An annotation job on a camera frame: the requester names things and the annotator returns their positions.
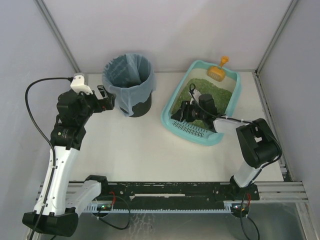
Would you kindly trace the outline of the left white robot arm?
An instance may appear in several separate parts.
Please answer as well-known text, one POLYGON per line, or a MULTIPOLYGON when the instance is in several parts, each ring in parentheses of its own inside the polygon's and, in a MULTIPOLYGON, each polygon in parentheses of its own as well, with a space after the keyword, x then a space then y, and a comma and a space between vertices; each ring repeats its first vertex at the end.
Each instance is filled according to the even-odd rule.
POLYGON ((58 115, 50 134, 50 157, 40 196, 33 211, 23 215, 24 225, 39 234, 71 237, 89 203, 109 193, 105 176, 89 175, 80 190, 66 198, 69 178, 94 113, 112 110, 113 104, 98 99, 85 84, 73 86, 58 97, 58 115))

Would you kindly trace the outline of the teal litter box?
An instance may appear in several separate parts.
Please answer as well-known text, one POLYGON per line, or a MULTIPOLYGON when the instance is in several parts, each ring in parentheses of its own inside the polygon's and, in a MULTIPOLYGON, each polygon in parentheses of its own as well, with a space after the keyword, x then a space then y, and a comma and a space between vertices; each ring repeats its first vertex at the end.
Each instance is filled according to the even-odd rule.
POLYGON ((171 112, 183 88, 191 79, 197 78, 208 80, 217 87, 232 92, 232 96, 224 115, 229 117, 233 115, 242 91, 240 74, 225 67, 224 71, 226 76, 223 81, 218 82, 207 76, 208 68, 214 65, 214 63, 209 63, 202 60, 194 61, 185 73, 182 80, 177 85, 172 96, 162 110, 160 117, 163 126, 173 134, 187 141, 204 146, 213 146, 218 144, 223 139, 224 135, 222 133, 214 133, 210 130, 191 125, 185 121, 179 122, 173 120, 171 119, 171 112))

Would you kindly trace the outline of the orange litter scoop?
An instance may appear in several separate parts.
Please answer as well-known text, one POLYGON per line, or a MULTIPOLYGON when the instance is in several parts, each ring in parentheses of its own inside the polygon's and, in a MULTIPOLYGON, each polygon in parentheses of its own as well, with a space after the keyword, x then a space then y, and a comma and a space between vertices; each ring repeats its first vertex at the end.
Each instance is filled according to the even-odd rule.
POLYGON ((223 66, 229 61, 228 56, 222 56, 219 65, 211 66, 207 70, 207 76, 217 82, 222 82, 226 76, 223 66))

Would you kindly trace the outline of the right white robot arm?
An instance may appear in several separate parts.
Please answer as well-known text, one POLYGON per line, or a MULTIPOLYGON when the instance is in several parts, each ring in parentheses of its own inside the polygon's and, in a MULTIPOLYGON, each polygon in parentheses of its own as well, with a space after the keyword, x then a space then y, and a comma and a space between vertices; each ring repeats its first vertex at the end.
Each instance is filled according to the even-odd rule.
POLYGON ((265 119, 249 121, 228 117, 217 112, 211 94, 195 98, 190 91, 190 95, 191 100, 183 100, 171 118, 187 123, 202 121, 214 133, 237 136, 244 162, 229 181, 234 194, 253 185, 265 167, 281 158, 282 148, 265 119))

